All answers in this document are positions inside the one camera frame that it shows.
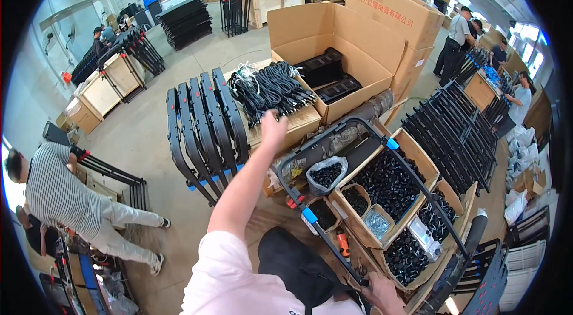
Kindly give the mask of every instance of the man in striped shirt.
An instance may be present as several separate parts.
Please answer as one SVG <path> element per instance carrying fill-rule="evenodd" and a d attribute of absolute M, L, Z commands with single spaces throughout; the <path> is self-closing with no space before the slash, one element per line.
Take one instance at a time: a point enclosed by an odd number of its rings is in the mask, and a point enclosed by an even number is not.
<path fill-rule="evenodd" d="M 114 223 L 134 223 L 168 228 L 171 222 L 155 213 L 111 202 L 86 187 L 67 167 L 75 168 L 77 157 L 71 148 L 47 142 L 39 147 L 30 162 L 10 150 L 5 168 L 13 182 L 26 183 L 26 200 L 30 212 L 44 225 L 58 223 L 76 232 L 86 242 L 124 260 L 147 263 L 157 275 L 163 254 L 155 254 L 128 242 L 115 229 Z"/>

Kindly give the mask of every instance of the striped shirt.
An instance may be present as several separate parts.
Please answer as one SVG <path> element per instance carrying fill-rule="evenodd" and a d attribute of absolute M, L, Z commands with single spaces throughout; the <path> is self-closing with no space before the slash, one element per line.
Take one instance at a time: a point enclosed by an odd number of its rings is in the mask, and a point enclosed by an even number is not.
<path fill-rule="evenodd" d="M 30 161 L 26 199 L 42 223 L 59 222 L 89 242 L 101 225 L 101 199 L 66 167 L 70 147 L 47 142 Z"/>

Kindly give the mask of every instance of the sneaker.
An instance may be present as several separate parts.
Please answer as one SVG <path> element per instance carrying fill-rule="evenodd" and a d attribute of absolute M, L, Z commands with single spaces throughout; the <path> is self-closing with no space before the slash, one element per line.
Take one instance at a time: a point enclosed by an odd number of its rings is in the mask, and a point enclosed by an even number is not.
<path fill-rule="evenodd" d="M 157 276 L 157 274 L 159 274 L 159 272 L 161 271 L 161 265 L 163 265 L 163 260 L 165 259 L 165 257 L 161 253 L 155 255 L 157 256 L 157 262 L 151 267 L 152 277 Z"/>

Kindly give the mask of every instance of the dark hair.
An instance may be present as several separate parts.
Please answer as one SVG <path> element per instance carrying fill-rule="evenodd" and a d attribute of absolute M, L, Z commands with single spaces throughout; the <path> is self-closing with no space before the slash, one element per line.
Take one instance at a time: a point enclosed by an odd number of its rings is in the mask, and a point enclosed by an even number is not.
<path fill-rule="evenodd" d="M 8 152 L 8 157 L 4 161 L 4 168 L 8 173 L 8 177 L 13 182 L 20 181 L 20 175 L 22 174 L 22 154 L 16 151 L 15 148 L 11 148 Z"/>

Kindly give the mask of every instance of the bundle of power cords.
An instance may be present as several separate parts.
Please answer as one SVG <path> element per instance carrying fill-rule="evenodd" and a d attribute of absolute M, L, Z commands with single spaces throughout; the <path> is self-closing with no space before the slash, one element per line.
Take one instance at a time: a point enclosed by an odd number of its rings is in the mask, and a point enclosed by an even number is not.
<path fill-rule="evenodd" d="M 276 109 L 279 116 L 285 116 L 314 104 L 314 94 L 295 80 L 297 75 L 286 61 L 272 62 L 260 70 L 248 61 L 239 66 L 229 79 L 229 87 L 249 116 L 249 128 L 259 125 L 267 110 Z"/>

